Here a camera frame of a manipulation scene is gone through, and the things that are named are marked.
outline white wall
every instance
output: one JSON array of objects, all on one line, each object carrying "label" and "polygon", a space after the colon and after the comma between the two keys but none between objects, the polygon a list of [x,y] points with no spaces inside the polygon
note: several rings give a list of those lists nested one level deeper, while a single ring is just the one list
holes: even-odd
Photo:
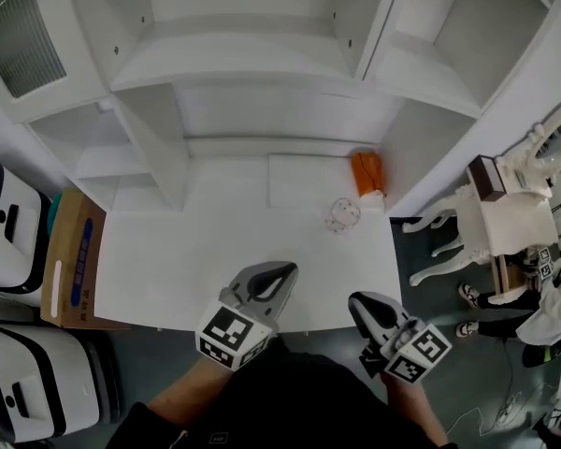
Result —
[{"label": "white wall", "polygon": [[0,108],[0,163],[37,190],[53,197],[68,179],[52,157],[21,124],[13,124]]},{"label": "white wall", "polygon": [[496,156],[525,136],[561,102],[561,0],[556,0],[536,39],[536,48],[502,94],[404,198],[391,216],[417,214],[463,174],[478,154]]}]

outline cabinet door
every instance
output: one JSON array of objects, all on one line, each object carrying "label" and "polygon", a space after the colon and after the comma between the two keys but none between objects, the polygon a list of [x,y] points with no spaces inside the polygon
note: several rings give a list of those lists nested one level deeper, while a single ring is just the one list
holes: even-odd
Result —
[{"label": "cabinet door", "polygon": [[0,105],[13,122],[106,95],[72,0],[0,0]]}]

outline black sleeve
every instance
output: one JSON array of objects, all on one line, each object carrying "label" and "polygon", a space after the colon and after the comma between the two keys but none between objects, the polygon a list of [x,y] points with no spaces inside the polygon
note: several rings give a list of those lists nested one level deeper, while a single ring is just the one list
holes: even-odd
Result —
[{"label": "black sleeve", "polygon": [[184,431],[150,411],[145,404],[135,404],[122,421],[107,449],[150,447],[168,449]]}]

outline forearm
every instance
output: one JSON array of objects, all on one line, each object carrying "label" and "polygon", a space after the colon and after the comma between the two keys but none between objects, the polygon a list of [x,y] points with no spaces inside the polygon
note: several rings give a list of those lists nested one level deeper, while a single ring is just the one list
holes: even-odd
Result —
[{"label": "forearm", "polygon": [[401,383],[387,374],[382,375],[382,381],[386,385],[391,408],[420,426],[428,439],[438,447],[449,442],[420,384]]},{"label": "forearm", "polygon": [[148,408],[178,427],[189,427],[208,410],[232,375],[229,369],[202,356]]}]

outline transparent round container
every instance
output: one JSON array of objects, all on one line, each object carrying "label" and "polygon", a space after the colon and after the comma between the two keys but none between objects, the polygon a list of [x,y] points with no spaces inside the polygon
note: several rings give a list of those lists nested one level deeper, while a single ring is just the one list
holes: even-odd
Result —
[{"label": "transparent round container", "polygon": [[349,198],[339,198],[333,203],[324,222],[330,231],[338,234],[357,225],[361,214],[359,207]]}]

